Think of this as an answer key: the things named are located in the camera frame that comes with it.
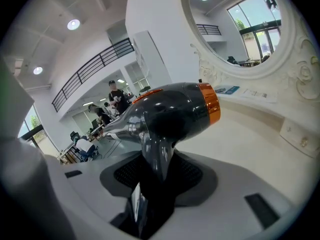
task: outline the black hair dryer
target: black hair dryer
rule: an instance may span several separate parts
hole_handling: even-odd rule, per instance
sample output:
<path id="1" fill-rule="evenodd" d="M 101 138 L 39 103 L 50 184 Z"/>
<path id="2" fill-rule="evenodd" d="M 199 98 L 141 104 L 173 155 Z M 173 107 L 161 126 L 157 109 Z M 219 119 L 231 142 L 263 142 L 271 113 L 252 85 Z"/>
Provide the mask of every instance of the black hair dryer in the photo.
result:
<path id="1" fill-rule="evenodd" d="M 142 155 L 160 182 L 179 141 L 220 119 L 218 97 L 208 83 L 174 83 L 150 90 L 104 128 L 115 140 L 141 143 Z"/>

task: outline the paper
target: paper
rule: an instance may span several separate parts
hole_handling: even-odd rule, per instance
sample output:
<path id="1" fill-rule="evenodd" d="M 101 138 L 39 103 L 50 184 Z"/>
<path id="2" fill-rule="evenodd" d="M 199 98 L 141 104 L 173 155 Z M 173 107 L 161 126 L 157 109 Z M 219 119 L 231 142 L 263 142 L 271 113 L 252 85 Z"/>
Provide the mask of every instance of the paper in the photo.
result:
<path id="1" fill-rule="evenodd" d="M 218 85 L 214 88 L 214 91 L 216 94 L 231 95 L 239 88 L 240 88 L 239 86 L 234 86 L 234 85 Z"/>
<path id="2" fill-rule="evenodd" d="M 272 91 L 264 92 L 264 91 L 258 91 L 254 89 L 248 89 L 248 88 L 245 89 L 240 96 L 254 99 L 257 101 L 269 102 L 269 103 L 276 103 L 278 99 L 277 92 L 272 92 Z"/>

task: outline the white wall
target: white wall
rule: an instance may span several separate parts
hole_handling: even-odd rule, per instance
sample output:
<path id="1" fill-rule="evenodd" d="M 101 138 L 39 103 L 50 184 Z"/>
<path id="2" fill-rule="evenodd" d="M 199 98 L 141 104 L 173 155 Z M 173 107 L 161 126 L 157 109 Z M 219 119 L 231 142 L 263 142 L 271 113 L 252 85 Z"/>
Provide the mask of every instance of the white wall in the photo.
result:
<path id="1" fill-rule="evenodd" d="M 233 56 L 236 61 L 248 59 L 246 47 L 234 20 L 225 7 L 219 7 L 210 13 L 212 24 L 219 27 L 221 35 L 226 41 L 226 57 Z"/>
<path id="2" fill-rule="evenodd" d="M 115 25 L 110 27 L 106 32 L 113 44 L 128 38 L 125 20 L 121 20 L 120 22 L 117 22 Z"/>
<path id="3" fill-rule="evenodd" d="M 226 41 L 223 35 L 218 35 L 218 34 L 204 34 L 202 37 L 207 42 L 225 42 Z"/>
<path id="4" fill-rule="evenodd" d="M 48 77 L 46 76 L 45 72 L 43 73 L 39 75 L 20 74 L 17 79 L 20 81 L 24 88 L 45 86 L 48 84 Z"/>
<path id="5" fill-rule="evenodd" d="M 104 108 L 105 106 L 103 105 L 103 102 L 101 102 L 102 104 L 97 104 L 97 106 L 100 106 L 102 108 Z M 96 113 L 89 113 L 88 110 L 84 111 L 85 115 L 87 116 L 88 120 L 90 121 L 90 123 L 95 120 L 98 119 L 98 116 Z"/>
<path id="6" fill-rule="evenodd" d="M 129 70 L 133 70 L 133 65 L 134 64 L 130 64 L 130 65 L 124 66 L 124 67 L 120 68 L 120 70 L 121 70 L 121 73 L 123 75 L 124 80 L 128 83 L 128 87 L 129 87 L 130 91 L 134 95 L 138 96 L 139 95 L 139 90 L 136 89 L 136 87 L 135 87 L 135 85 L 134 85 L 134 83 L 133 83 L 133 81 L 132 81 L 132 79 L 131 79 L 131 77 L 130 77 L 130 75 L 128 73 L 128 69 Z"/>
<path id="7" fill-rule="evenodd" d="M 59 121 L 58 114 L 51 104 L 52 96 L 49 89 L 31 91 L 29 95 L 34 99 L 34 107 L 45 132 L 59 151 L 71 144 L 72 131 L 84 135 L 70 116 Z"/>
<path id="8" fill-rule="evenodd" d="M 227 56 L 227 42 L 208 42 L 211 48 L 219 54 L 225 60 L 228 59 Z"/>
<path id="9" fill-rule="evenodd" d="M 125 5 L 112 6 L 105 12 L 94 15 L 74 30 L 60 48 L 52 65 L 52 93 L 56 94 L 69 78 L 87 61 L 111 46 L 106 30 L 125 18 Z"/>
<path id="10" fill-rule="evenodd" d="M 125 16 L 130 38 L 149 31 L 172 82 L 197 82 L 199 57 L 190 47 L 179 0 L 128 0 Z"/>
<path id="11" fill-rule="evenodd" d="M 88 132 L 90 130 L 90 128 L 93 127 L 84 112 L 81 112 L 79 114 L 75 114 L 72 116 L 72 118 L 73 118 L 74 122 L 76 123 L 76 125 L 80 128 L 80 130 L 83 133 Z"/>
<path id="12" fill-rule="evenodd" d="M 145 76 L 151 88 L 171 84 L 173 81 L 161 58 L 159 50 L 148 31 L 136 33 L 133 36 L 136 59 L 141 67 L 141 76 Z M 134 84 L 136 89 L 143 88 L 140 82 Z"/>
<path id="13" fill-rule="evenodd" d="M 214 24 L 212 19 L 208 16 L 206 16 L 202 11 L 191 8 L 192 16 L 196 24 L 203 24 L 203 25 L 217 25 Z"/>

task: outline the railing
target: railing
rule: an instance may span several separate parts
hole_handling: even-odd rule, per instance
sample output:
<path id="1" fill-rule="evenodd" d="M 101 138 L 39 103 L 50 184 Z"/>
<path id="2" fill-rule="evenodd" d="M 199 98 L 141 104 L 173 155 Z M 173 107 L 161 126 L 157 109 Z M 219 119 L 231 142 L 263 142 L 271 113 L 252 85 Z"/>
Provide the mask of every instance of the railing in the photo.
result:
<path id="1" fill-rule="evenodd" d="M 84 64 L 73 76 L 65 83 L 62 89 L 55 96 L 52 105 L 55 111 L 59 111 L 66 100 L 81 86 L 86 80 L 92 77 L 99 70 L 106 65 L 115 61 L 116 59 L 133 52 L 135 49 L 131 45 L 129 38 L 126 38 L 107 49 L 100 52 L 98 55 L 90 59 Z"/>
<path id="2" fill-rule="evenodd" d="M 203 24 L 197 24 L 196 26 L 198 27 L 201 35 L 219 35 L 219 36 L 221 36 L 221 33 L 220 33 L 218 26 L 203 25 Z"/>

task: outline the window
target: window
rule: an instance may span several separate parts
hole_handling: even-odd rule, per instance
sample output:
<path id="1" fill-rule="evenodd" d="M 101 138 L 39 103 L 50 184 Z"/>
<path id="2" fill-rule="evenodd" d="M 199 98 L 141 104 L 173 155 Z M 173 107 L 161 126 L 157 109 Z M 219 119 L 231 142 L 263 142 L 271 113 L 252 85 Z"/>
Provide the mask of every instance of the window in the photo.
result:
<path id="1" fill-rule="evenodd" d="M 36 113 L 35 107 L 32 106 L 26 115 L 23 124 L 21 126 L 18 138 L 23 137 L 28 144 L 39 148 L 44 154 L 57 157 L 59 155 L 58 150 L 53 145 L 43 127 L 41 127 L 40 120 Z M 36 127 L 40 129 L 36 132 L 31 132 Z"/>
<path id="2" fill-rule="evenodd" d="M 29 131 L 31 131 L 33 128 L 40 125 L 39 118 L 37 116 L 37 113 L 35 111 L 34 106 L 31 107 L 28 114 L 26 115 L 24 121 L 26 122 L 26 125 L 29 128 Z"/>
<path id="3" fill-rule="evenodd" d="M 250 32 L 247 34 L 243 34 L 242 39 L 243 39 L 248 57 L 251 60 L 260 60 L 261 59 L 260 52 L 259 52 L 258 43 L 254 33 Z"/>
<path id="4" fill-rule="evenodd" d="M 245 0 L 239 3 L 251 26 L 275 20 L 264 0 Z"/>
<path id="5" fill-rule="evenodd" d="M 281 15 L 275 0 L 243 0 L 228 9 L 244 42 L 250 59 L 261 62 L 271 55 L 280 41 Z"/>
<path id="6" fill-rule="evenodd" d="M 141 83 L 141 85 L 143 86 L 143 87 L 146 87 L 146 86 L 149 86 L 149 83 L 148 83 L 148 81 L 147 81 L 147 79 L 141 79 L 140 80 L 140 83 Z"/>
<path id="7" fill-rule="evenodd" d="M 138 92 L 143 88 L 140 86 L 139 82 L 135 82 L 133 85 Z"/>
<path id="8" fill-rule="evenodd" d="M 18 134 L 18 138 L 20 138 L 22 135 L 25 135 L 27 132 L 29 132 L 29 129 L 27 127 L 26 122 L 23 121 L 23 124 L 22 124 L 21 129 L 20 129 L 19 134 Z"/>
<path id="9" fill-rule="evenodd" d="M 276 29 L 272 29 L 272 30 L 268 30 L 268 33 L 271 39 L 273 50 L 275 51 L 280 41 L 279 31 L 277 31 Z"/>
<path id="10" fill-rule="evenodd" d="M 251 27 L 239 5 L 232 7 L 228 11 L 239 30 L 244 30 Z"/>

